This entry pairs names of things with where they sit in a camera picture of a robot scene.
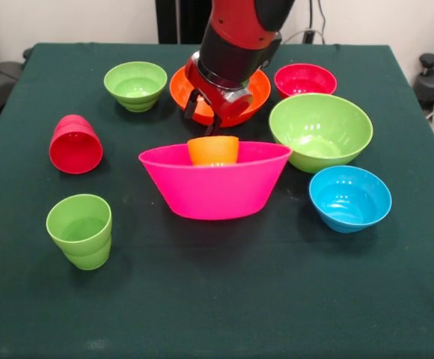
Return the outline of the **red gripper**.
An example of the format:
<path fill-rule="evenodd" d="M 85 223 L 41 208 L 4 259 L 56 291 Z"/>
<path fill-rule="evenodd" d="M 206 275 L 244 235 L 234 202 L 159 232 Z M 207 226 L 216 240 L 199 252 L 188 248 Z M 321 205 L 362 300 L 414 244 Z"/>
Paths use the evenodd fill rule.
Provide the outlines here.
<path fill-rule="evenodd" d="M 206 128 L 205 136 L 218 135 L 221 128 L 221 117 L 240 116 L 253 100 L 251 91 L 248 89 L 248 79 L 243 82 L 234 82 L 218 76 L 203 65 L 199 52 L 194 52 L 187 61 L 185 76 L 194 89 L 184 108 L 184 117 L 188 120 L 192 119 L 200 96 L 214 112 L 213 121 Z"/>

